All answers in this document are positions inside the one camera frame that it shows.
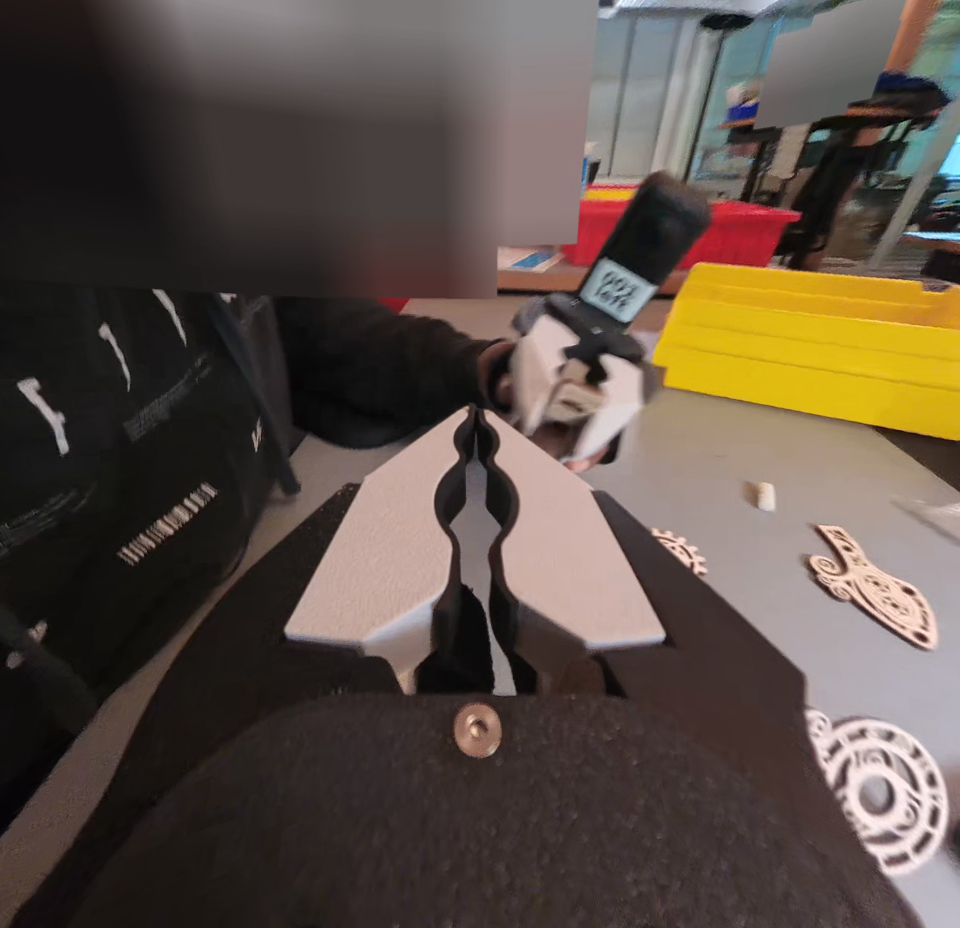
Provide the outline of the person's left forearm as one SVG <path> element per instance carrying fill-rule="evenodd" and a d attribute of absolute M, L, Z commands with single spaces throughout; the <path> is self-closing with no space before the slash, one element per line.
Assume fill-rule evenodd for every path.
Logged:
<path fill-rule="evenodd" d="M 501 339 L 372 300 L 282 297 L 273 308 L 298 431 L 368 450 L 488 407 L 477 359 Z"/>

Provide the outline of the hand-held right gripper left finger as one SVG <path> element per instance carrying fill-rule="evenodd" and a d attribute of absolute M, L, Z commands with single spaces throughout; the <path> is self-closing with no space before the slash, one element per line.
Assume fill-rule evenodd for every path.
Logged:
<path fill-rule="evenodd" d="M 286 622 L 288 642 L 386 661 L 403 692 L 438 648 L 435 616 L 460 592 L 450 524 L 465 504 L 476 411 L 450 417 L 360 484 Z"/>

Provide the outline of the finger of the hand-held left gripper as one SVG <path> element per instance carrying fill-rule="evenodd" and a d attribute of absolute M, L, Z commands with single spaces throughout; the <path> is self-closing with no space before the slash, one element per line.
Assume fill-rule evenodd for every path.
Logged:
<path fill-rule="evenodd" d="M 511 354 L 513 424 L 532 438 L 546 415 L 546 406 L 579 336 L 549 314 L 541 315 L 516 342 Z"/>
<path fill-rule="evenodd" d="M 593 457 L 615 449 L 620 435 L 633 423 L 659 386 L 659 376 L 647 360 L 600 357 L 606 373 L 599 390 L 603 403 L 588 418 L 576 442 L 577 457 Z"/>

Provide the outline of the black standing rack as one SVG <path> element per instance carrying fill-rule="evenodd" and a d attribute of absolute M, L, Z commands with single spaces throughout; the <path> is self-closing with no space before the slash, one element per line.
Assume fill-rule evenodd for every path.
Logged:
<path fill-rule="evenodd" d="M 932 80 L 883 71 L 868 99 L 809 125 L 758 128 L 754 110 L 750 118 L 728 114 L 721 124 L 727 143 L 755 147 L 741 201 L 799 214 L 774 258 L 814 270 L 854 189 L 896 166 L 910 137 L 930 129 L 952 102 Z"/>

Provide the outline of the grey desk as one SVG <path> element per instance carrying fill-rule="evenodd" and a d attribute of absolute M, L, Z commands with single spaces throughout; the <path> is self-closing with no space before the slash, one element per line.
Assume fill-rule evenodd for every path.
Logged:
<path fill-rule="evenodd" d="M 658 394 L 580 479 L 665 643 L 514 677 L 474 425 L 460 592 L 403 692 L 386 661 L 283 629 L 363 479 L 434 427 L 356 450 L 290 413 L 297 493 L 274 488 L 236 569 L 16 819 L 79 829 L 46 874 L 36 844 L 2 861 L 12 926 L 922 925 L 827 787 L 805 711 L 906 730 L 958 814 L 958 546 L 891 501 L 943 504 L 939 478 L 873 433 Z M 744 481 L 772 482 L 776 511 Z M 813 525 L 914 584 L 937 649 L 826 594 Z"/>

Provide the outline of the ornate heart-shaped wooden piece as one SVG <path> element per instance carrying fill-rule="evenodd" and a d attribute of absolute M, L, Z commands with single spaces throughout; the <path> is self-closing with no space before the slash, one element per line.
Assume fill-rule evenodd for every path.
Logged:
<path fill-rule="evenodd" d="M 906 643 L 924 651 L 939 646 L 935 615 L 912 583 L 882 570 L 845 528 L 813 525 L 834 557 L 810 554 L 806 566 L 813 581 L 831 598 L 852 604 Z"/>

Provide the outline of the round wooden wheel piece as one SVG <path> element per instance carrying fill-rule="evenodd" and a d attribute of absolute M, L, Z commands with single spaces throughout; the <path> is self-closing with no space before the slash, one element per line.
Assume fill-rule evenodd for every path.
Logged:
<path fill-rule="evenodd" d="M 941 848 L 950 817 L 940 767 L 902 728 L 877 718 L 832 720 L 807 708 L 806 729 L 829 790 L 888 877 L 912 874 Z"/>

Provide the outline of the red plastic bin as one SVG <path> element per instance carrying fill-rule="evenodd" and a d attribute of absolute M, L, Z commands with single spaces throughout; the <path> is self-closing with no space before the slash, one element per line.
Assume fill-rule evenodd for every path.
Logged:
<path fill-rule="evenodd" d="M 560 247 L 563 259 L 589 266 L 613 232 L 637 186 L 598 185 L 586 189 L 580 202 L 577 239 Z M 711 202 L 706 232 L 675 264 L 688 271 L 701 262 L 765 267 L 774 257 L 787 227 L 802 214 L 740 201 Z"/>

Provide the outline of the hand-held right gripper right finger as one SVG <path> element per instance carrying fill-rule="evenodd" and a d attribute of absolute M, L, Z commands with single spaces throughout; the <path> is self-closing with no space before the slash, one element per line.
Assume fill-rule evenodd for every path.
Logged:
<path fill-rule="evenodd" d="M 475 416 L 486 511 L 489 618 L 514 677 L 560 677 L 666 632 L 592 490 L 493 413 Z"/>

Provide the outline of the small wooden puzzle piece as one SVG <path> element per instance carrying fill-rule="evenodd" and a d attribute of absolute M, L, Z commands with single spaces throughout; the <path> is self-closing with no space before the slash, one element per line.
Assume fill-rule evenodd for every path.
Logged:
<path fill-rule="evenodd" d="M 544 417 L 566 426 L 580 425 L 606 405 L 605 393 L 577 382 L 559 383 L 551 394 Z"/>

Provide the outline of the person's left hand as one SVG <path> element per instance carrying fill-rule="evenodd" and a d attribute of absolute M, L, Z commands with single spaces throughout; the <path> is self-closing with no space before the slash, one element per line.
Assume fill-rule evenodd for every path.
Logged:
<path fill-rule="evenodd" d="M 514 347 L 510 341 L 499 340 L 487 346 L 477 359 L 477 378 L 487 407 L 505 421 L 510 421 L 514 414 L 514 384 L 510 371 Z M 575 440 L 575 432 L 558 424 L 542 425 L 530 440 L 575 475 L 612 464 L 618 457 L 618 444 L 611 444 L 590 457 L 573 458 L 570 444 Z"/>

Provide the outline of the yellow plastic bin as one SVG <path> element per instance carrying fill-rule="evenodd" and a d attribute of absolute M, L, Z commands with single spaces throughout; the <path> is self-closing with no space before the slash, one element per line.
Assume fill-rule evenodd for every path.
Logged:
<path fill-rule="evenodd" d="M 958 286 L 699 263 L 653 363 L 673 389 L 959 438 Z"/>

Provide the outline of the wooden gear piece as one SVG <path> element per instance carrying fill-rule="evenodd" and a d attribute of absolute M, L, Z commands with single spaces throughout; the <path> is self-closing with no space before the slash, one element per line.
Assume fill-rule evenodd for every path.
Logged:
<path fill-rule="evenodd" d="M 667 529 L 651 528 L 650 531 L 652 536 L 693 574 L 704 577 L 709 573 L 705 557 L 687 538 Z"/>

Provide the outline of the clear plastic bag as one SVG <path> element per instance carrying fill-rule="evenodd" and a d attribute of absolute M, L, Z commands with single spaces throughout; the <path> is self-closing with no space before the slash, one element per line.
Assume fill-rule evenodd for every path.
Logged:
<path fill-rule="evenodd" d="M 959 546 L 959 502 L 931 504 L 902 498 L 891 501 L 912 519 Z"/>

